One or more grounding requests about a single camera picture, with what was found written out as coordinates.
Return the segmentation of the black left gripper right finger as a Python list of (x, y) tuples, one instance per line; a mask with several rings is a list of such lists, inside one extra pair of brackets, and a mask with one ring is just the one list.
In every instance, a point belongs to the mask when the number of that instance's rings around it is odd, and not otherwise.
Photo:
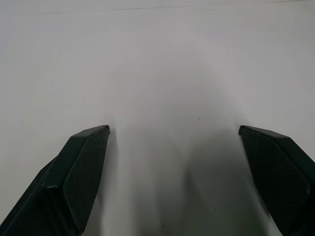
[(315, 163), (288, 136), (241, 125), (258, 193), (284, 236), (315, 234)]

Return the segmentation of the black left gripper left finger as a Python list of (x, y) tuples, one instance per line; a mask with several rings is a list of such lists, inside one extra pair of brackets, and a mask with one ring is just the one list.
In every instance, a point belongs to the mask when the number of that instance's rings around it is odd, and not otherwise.
[(71, 136), (0, 226), (2, 236), (80, 236), (101, 181), (110, 127)]

